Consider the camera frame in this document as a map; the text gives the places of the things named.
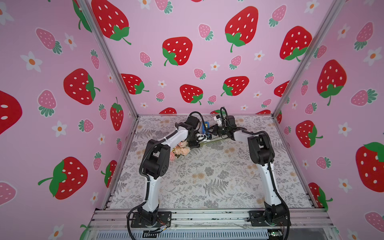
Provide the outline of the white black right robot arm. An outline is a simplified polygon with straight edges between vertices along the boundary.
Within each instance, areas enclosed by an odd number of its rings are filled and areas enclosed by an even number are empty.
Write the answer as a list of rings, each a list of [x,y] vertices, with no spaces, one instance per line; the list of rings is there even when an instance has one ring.
[[[265,211],[264,221],[270,226],[291,226],[290,211],[280,196],[274,174],[275,152],[267,132],[250,132],[245,128],[235,126],[234,116],[216,115],[217,122],[210,127],[212,135],[221,137],[226,135],[233,141],[248,144],[250,158],[258,166],[264,190]]]

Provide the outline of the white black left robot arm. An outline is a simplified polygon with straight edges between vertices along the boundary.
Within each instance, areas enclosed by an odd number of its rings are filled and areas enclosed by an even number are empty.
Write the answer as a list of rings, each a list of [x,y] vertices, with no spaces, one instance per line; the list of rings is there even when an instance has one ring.
[[[162,177],[170,165],[171,150],[181,142],[197,142],[200,120],[188,116],[182,123],[176,123],[170,134],[159,140],[149,140],[139,167],[139,174],[147,179],[144,202],[138,207],[141,219],[147,225],[155,225],[159,212],[159,192]]]

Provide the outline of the pink artificial flower bouquet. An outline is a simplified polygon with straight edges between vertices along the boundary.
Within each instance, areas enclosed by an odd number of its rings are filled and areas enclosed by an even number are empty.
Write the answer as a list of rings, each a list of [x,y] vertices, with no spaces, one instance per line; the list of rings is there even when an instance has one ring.
[[[201,142],[199,148],[189,148],[187,141],[182,141],[178,143],[174,148],[172,148],[170,153],[170,161],[174,161],[178,159],[179,157],[185,157],[187,156],[192,149],[200,149],[202,146],[209,144],[212,145],[213,143],[223,141],[225,139],[222,139],[220,137],[212,138],[211,141]]]

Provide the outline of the blue tape dispenser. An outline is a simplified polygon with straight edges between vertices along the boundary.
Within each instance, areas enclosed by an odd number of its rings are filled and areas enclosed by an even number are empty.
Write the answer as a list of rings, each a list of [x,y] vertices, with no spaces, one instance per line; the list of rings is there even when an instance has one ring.
[[[204,134],[204,135],[209,135],[210,133],[208,132],[208,128],[210,127],[210,124],[209,124],[209,122],[207,122],[207,121],[205,121],[204,122],[204,126],[203,126],[203,128],[202,128],[202,133]]]

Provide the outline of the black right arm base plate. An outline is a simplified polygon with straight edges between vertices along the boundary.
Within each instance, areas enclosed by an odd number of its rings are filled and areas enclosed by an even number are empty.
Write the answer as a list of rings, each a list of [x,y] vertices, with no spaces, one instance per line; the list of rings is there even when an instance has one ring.
[[[249,211],[246,220],[253,227],[287,227],[291,226],[287,214],[276,215],[268,211]]]

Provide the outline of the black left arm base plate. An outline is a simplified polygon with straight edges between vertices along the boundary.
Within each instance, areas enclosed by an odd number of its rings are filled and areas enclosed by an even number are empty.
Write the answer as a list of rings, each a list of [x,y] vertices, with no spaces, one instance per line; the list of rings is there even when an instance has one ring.
[[[156,216],[135,212],[131,217],[131,228],[160,228],[169,226],[172,221],[172,212],[158,212]]]

